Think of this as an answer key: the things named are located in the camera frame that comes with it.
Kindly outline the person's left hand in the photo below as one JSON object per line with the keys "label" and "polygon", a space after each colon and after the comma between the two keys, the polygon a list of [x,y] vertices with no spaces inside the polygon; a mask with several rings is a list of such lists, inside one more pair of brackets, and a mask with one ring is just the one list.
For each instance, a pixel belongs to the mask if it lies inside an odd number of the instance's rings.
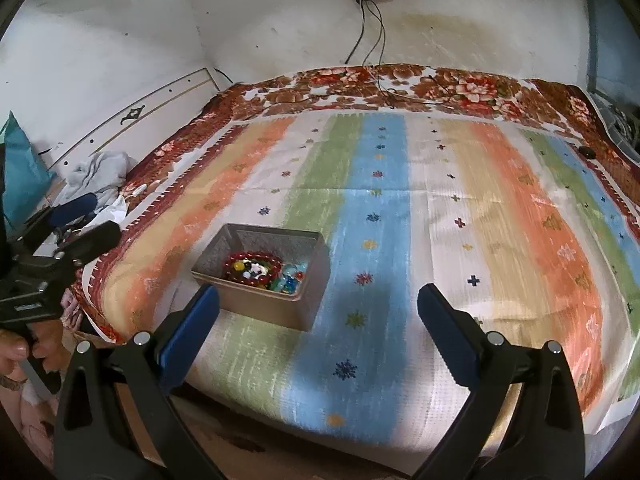
{"label": "person's left hand", "polygon": [[1,389],[21,390],[27,380],[21,362],[34,358],[49,372],[62,372],[70,362],[63,344],[62,322],[1,322]]}

